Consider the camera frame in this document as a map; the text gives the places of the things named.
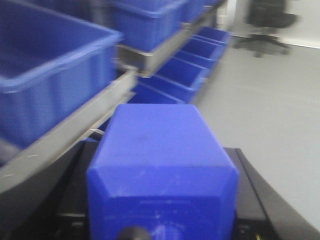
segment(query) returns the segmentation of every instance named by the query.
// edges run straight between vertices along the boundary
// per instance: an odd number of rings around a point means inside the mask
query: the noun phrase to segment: chair base
[[[257,58],[261,58],[264,54],[264,45],[265,43],[270,43],[282,48],[281,53],[284,55],[288,55],[290,52],[290,47],[282,42],[278,41],[276,36],[270,35],[260,35],[260,34],[251,34],[250,37],[238,40],[234,45],[233,48],[239,49],[243,48],[246,43],[256,43],[255,44],[255,54],[254,56]]]

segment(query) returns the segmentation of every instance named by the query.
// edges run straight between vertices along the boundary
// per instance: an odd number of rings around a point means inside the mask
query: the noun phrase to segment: black office chair
[[[255,57],[261,58],[265,43],[280,46],[282,53],[289,54],[289,46],[279,42],[275,36],[268,35],[270,29],[283,29],[291,26],[297,16],[285,13],[286,0],[251,0],[246,23],[261,29],[261,34],[251,34],[249,38],[238,40],[233,47],[241,48],[245,43],[256,43]]]

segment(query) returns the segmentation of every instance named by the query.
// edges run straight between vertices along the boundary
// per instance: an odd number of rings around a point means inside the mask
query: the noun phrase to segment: metal shelf
[[[149,77],[176,53],[194,33],[203,26],[211,26],[216,14],[216,7],[206,7],[205,13],[193,23],[183,23],[182,30],[165,41],[152,52],[144,52],[125,45],[118,45],[119,59],[121,62],[140,69],[143,77]]]
[[[128,102],[137,69],[125,68],[118,79],[0,168],[0,194],[50,166],[110,118],[119,104]]]

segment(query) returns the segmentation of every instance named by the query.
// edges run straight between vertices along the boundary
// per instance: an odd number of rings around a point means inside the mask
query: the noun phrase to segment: blue plastic bin
[[[19,2],[36,4],[60,13],[91,21],[88,0],[18,0]]]
[[[204,58],[186,51],[178,51],[176,55],[174,55],[174,57],[177,59],[184,60],[188,63],[204,67],[206,69],[212,69],[217,63],[216,60]]]
[[[117,31],[0,1],[0,138],[26,147],[116,78]]]
[[[177,0],[116,0],[133,8],[139,8],[145,11],[158,11],[160,8],[173,3]]]
[[[182,27],[184,2],[176,0],[156,11],[146,11],[112,0],[114,28],[124,33],[124,45],[151,52]]]
[[[132,91],[136,95],[130,104],[184,104],[183,101],[140,82]]]
[[[219,2],[220,2],[220,0],[205,0],[204,4],[206,6],[215,6]]]
[[[238,180],[193,105],[120,105],[87,171],[91,240],[230,240]]]
[[[194,38],[226,46],[228,45],[231,36],[227,31],[222,31],[216,28],[205,26],[197,34],[194,35]]]
[[[209,70],[205,67],[171,58],[153,77],[139,81],[161,92],[189,103],[201,88]]]
[[[191,38],[175,57],[211,69],[213,64],[222,55],[223,51],[224,47],[219,44]]]
[[[205,0],[187,0],[183,7],[182,21],[191,23],[205,10]]]

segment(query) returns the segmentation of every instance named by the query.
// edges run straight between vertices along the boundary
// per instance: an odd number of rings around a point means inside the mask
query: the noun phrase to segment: shelf rack
[[[144,52],[125,45],[118,45],[119,60],[139,69],[142,77],[149,77],[176,53],[193,34],[203,26],[214,25],[216,7],[206,6],[205,12],[192,23],[183,23],[182,29],[152,52]]]

